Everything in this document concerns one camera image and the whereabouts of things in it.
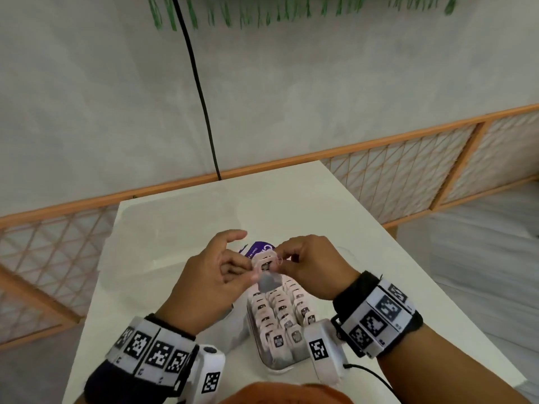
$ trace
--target orange cloth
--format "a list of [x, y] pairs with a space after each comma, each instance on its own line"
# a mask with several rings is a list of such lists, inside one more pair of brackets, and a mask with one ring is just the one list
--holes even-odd
[[257, 382], [242, 388], [220, 404], [353, 404], [345, 394], [321, 384], [298, 386]]

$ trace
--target lattice panel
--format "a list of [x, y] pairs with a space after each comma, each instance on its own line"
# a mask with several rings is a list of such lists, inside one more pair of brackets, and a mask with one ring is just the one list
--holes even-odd
[[118, 206], [0, 230], [0, 263], [84, 316]]
[[58, 325], [43, 312], [0, 289], [0, 344]]
[[445, 203], [539, 174], [539, 111], [494, 121]]
[[427, 210], [474, 125], [322, 162], [380, 224]]

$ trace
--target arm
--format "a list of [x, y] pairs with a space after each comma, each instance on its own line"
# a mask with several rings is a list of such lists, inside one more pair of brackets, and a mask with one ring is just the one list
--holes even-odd
[[[296, 279], [320, 299], [334, 300], [360, 273], [325, 237], [296, 237], [275, 249], [284, 261], [271, 269]], [[423, 325], [378, 359], [397, 396], [407, 403], [527, 403], [497, 375]]]
[[[251, 270], [251, 260], [226, 249], [228, 242], [246, 235], [246, 231], [232, 229], [213, 237], [204, 251], [189, 258], [168, 299], [155, 315], [146, 319], [167, 332], [176, 333], [175, 337], [180, 335], [182, 340], [194, 340], [198, 333], [212, 326], [258, 281], [257, 274]], [[142, 360], [148, 349], [149, 346], [142, 353]], [[187, 380], [190, 370], [184, 364], [177, 381]], [[161, 404], [171, 395], [171, 390], [172, 387], [136, 378], [105, 360], [90, 375], [76, 404]]]

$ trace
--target person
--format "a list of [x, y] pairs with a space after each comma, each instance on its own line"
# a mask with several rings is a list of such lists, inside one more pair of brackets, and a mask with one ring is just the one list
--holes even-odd
[[[227, 249], [229, 242], [247, 235], [228, 230], [211, 239], [204, 251], [188, 259], [181, 276], [155, 312], [159, 325], [168, 325], [194, 336], [211, 326], [251, 285], [258, 282], [251, 260]], [[360, 272], [352, 268], [326, 237], [294, 237], [275, 248], [282, 264], [271, 270], [295, 279], [313, 296], [336, 301], [354, 293]], [[426, 324], [407, 333], [378, 364], [401, 402], [406, 403], [526, 403], [515, 389], [483, 367]], [[165, 397], [144, 396], [144, 387], [134, 386], [132, 377], [104, 362], [90, 376], [77, 404], [160, 403]], [[287, 385], [259, 382], [247, 386], [222, 403], [305, 402], [350, 403], [344, 394], [320, 385]]]

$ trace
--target gray wall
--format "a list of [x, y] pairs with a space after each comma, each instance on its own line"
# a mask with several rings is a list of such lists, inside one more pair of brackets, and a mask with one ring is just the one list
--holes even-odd
[[[212, 172], [181, 33], [147, 0], [2, 4], [0, 215]], [[539, 0], [242, 30], [195, 7], [222, 169], [539, 102]]]

